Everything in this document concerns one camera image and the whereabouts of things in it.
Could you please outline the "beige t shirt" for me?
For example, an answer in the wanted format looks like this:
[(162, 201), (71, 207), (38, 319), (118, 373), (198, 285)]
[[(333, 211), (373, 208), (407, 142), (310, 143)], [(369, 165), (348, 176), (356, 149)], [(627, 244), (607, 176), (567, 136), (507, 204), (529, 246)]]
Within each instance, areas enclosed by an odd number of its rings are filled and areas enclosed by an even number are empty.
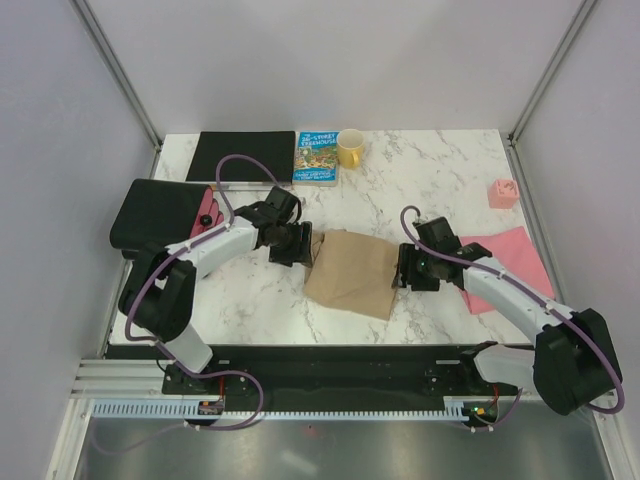
[(323, 307), (387, 321), (397, 291), (398, 253), (397, 244), (361, 233), (315, 233), (303, 292)]

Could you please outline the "black pink drawer unit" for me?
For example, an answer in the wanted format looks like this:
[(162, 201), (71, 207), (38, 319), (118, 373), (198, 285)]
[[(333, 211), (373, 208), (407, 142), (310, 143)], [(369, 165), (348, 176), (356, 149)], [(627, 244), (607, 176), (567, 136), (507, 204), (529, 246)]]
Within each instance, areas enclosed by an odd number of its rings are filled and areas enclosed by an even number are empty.
[(150, 242), (179, 243), (223, 220), (209, 185), (136, 179), (111, 227), (109, 241), (124, 258), (132, 260)]

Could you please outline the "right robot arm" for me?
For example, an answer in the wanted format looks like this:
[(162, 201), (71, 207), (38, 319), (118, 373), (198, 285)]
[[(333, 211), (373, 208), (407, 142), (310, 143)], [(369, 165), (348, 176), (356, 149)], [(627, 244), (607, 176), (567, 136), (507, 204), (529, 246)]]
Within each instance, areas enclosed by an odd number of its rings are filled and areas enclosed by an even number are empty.
[(622, 411), (623, 376), (600, 313), (542, 294), (479, 243), (462, 244), (444, 217), (401, 226), (409, 240), (399, 247), (397, 287), (436, 291), (450, 283), (489, 303), (530, 342), (527, 349), (485, 342), (468, 351), (470, 361), (457, 371), (465, 391), (477, 394), (501, 383), (537, 394), (560, 415), (582, 407)]

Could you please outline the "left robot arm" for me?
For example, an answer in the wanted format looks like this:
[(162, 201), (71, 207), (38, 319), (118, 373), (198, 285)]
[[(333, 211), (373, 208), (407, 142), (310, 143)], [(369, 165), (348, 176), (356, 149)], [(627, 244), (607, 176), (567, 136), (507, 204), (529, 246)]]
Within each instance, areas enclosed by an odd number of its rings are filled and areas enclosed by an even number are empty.
[(196, 283), (225, 263), (254, 250), (269, 250), (271, 263), (291, 267), (312, 264), (312, 223), (302, 221), (302, 202), (274, 186), (264, 200), (232, 208), (228, 219), (191, 239), (161, 246), (149, 243), (133, 261), (118, 309), (131, 326), (153, 341), (185, 369), (185, 382), (208, 393), (219, 382), (211, 363), (213, 350), (191, 325)]

